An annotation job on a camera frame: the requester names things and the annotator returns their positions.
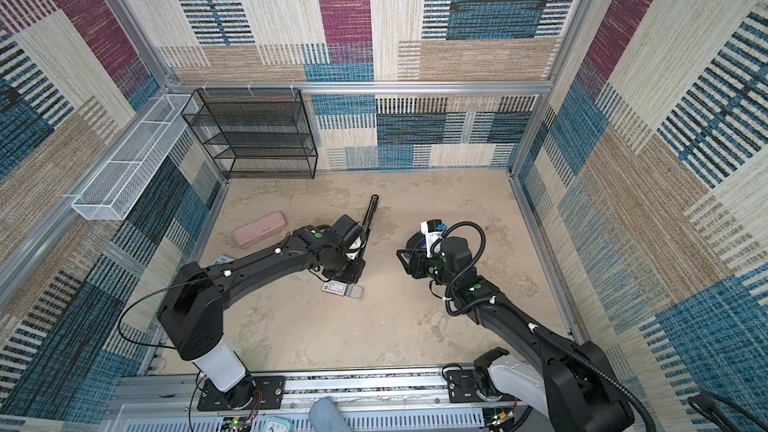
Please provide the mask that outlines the red white staple box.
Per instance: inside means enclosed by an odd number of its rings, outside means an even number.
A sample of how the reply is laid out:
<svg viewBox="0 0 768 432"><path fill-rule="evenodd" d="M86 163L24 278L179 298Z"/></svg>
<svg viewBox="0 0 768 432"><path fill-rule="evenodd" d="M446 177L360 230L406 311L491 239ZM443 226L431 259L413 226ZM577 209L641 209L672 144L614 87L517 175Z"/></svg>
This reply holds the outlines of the red white staple box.
<svg viewBox="0 0 768 432"><path fill-rule="evenodd" d="M322 291L336 296L346 296L348 285L338 281L328 281L322 285Z"/></svg>

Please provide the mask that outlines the black stapler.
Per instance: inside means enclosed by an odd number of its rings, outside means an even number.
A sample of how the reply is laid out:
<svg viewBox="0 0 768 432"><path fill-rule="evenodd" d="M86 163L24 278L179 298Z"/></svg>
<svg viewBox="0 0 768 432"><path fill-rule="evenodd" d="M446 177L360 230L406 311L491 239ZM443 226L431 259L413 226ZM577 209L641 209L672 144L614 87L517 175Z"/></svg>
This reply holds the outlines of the black stapler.
<svg viewBox="0 0 768 432"><path fill-rule="evenodd" d="M366 234L370 233L372 220L373 220L374 214L375 214L375 212L377 210L378 203L379 203L379 196L377 194L373 194L370 197L368 208L366 210L365 216L364 216L363 221L361 223L361 227L362 227L363 231Z"/></svg>

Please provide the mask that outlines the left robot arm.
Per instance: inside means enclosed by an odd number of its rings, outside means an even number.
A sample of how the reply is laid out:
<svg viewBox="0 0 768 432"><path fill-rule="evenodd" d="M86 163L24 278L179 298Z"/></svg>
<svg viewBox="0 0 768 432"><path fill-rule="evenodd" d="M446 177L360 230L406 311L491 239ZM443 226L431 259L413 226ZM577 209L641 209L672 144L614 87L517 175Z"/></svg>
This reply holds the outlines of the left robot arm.
<svg viewBox="0 0 768 432"><path fill-rule="evenodd" d="M250 373L223 341L223 315L238 300L272 282L306 270L345 273L366 246L370 217L348 215L332 225L304 226L275 245L229 263L184 265L157 310L157 319L180 358L230 393L250 386Z"/></svg>

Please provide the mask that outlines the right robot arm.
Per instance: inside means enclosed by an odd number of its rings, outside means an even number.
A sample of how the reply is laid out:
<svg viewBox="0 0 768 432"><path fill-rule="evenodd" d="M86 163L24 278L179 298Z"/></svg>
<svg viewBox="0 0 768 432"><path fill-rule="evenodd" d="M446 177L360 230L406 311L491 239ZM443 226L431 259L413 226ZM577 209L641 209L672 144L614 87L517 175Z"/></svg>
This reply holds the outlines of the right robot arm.
<svg viewBox="0 0 768 432"><path fill-rule="evenodd" d="M543 326L478 274L466 239L449 237L433 256L426 249L400 249L396 256L414 279L444 286L444 302L458 315L494 332L531 366L518 371L507 353L477 361L476 378L491 395L511 395L547 416L556 431L623 431L635 422L605 353L591 342L577 344Z"/></svg>

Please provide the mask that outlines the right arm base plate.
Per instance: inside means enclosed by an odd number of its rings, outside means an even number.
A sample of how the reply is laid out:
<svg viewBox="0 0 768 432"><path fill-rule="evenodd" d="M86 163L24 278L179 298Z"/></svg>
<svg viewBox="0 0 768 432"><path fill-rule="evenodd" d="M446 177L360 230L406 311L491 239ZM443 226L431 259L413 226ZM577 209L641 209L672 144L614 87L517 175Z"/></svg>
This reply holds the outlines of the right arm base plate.
<svg viewBox="0 0 768 432"><path fill-rule="evenodd" d="M481 391L476 383L473 371L459 364L447 364L441 369L442 378L446 382L449 402L463 403L513 403L516 397L509 394L488 395Z"/></svg>

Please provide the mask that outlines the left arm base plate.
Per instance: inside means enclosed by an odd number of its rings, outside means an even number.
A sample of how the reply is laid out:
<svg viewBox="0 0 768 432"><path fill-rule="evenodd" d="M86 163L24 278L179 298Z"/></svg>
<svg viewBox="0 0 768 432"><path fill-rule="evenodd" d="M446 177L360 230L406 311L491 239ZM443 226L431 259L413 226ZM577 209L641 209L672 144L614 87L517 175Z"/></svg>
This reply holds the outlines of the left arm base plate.
<svg viewBox="0 0 768 432"><path fill-rule="evenodd" d="M286 377L247 375L232 389L222 392L210 379L203 382L198 412L276 410L281 407Z"/></svg>

